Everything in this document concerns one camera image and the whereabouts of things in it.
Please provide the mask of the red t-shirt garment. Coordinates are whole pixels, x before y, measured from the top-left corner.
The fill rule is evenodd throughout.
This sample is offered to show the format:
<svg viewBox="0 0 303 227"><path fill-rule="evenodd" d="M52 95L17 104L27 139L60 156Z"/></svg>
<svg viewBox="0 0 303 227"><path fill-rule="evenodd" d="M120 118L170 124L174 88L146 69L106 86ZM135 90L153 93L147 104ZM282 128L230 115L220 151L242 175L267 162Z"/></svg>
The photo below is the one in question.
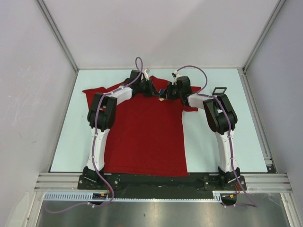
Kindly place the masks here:
<svg viewBox="0 0 303 227"><path fill-rule="evenodd" d="M118 104L116 119L107 134L95 140L101 152L89 149L95 163L88 159L89 170L106 173L187 176L182 115L197 111L181 100L160 101L157 96L137 94Z"/></svg>

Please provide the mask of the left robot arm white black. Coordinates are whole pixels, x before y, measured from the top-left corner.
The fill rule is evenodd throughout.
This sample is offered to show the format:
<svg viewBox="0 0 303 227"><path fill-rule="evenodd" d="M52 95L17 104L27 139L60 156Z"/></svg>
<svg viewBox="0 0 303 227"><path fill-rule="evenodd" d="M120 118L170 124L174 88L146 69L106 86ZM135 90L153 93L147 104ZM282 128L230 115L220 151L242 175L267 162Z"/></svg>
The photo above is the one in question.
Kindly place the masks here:
<svg viewBox="0 0 303 227"><path fill-rule="evenodd" d="M99 173L105 166L104 154L107 137L116 119L116 109L119 104L130 100L136 94L144 96L157 96L159 93L149 78L149 70L132 70L118 88L104 94L96 93L89 108L87 120L92 131L92 149L83 175L94 189L101 188L105 178Z"/></svg>

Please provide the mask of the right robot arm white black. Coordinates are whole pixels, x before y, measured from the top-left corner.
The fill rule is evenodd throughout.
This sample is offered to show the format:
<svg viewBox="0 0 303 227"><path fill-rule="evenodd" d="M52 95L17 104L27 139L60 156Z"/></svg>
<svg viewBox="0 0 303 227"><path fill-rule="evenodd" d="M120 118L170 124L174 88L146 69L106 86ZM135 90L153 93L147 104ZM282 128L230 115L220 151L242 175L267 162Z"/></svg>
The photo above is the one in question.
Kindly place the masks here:
<svg viewBox="0 0 303 227"><path fill-rule="evenodd" d="M224 190L231 189L241 175L233 147L234 130L238 121L233 106L225 93L213 93L210 96L194 92L187 76L176 72L172 76L174 80L168 83L160 98L180 99L184 106L205 111L208 126L215 133L218 143L218 184Z"/></svg>

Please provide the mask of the black open small box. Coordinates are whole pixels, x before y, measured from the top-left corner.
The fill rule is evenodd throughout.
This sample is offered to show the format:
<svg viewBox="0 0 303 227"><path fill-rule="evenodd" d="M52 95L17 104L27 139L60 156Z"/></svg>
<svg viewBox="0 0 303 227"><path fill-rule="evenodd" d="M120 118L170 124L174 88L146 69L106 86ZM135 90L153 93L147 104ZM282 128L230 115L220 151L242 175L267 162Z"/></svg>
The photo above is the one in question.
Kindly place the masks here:
<svg viewBox="0 0 303 227"><path fill-rule="evenodd" d="M217 95L224 94L226 90L227 90L227 87L215 87L212 92L212 95L217 96Z"/></svg>

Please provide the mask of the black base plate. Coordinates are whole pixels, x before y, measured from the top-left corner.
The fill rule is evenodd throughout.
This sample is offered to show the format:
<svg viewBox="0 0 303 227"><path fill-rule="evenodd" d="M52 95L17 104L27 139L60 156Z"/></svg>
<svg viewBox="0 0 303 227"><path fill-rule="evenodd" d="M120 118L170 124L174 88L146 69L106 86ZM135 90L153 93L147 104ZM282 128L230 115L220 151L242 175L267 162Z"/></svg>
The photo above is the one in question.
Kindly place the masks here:
<svg viewBox="0 0 303 227"><path fill-rule="evenodd" d="M79 190L105 190L110 185L114 190L121 190L127 186L193 186L206 191L233 191L246 190L246 180L236 169L233 172L223 173L189 173L187 176L156 176L122 173L100 172L103 178L92 170L84 170L78 179Z"/></svg>

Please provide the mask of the aluminium front rail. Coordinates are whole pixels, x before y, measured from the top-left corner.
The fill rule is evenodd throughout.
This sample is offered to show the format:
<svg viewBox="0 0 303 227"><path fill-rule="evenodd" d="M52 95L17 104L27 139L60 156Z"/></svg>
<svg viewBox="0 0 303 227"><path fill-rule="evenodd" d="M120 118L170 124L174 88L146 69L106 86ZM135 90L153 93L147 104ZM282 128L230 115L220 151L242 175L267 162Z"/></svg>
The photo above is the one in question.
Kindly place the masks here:
<svg viewBox="0 0 303 227"><path fill-rule="evenodd" d="M287 174L242 174L250 193L291 193ZM35 191L76 191L79 173L40 173Z"/></svg>

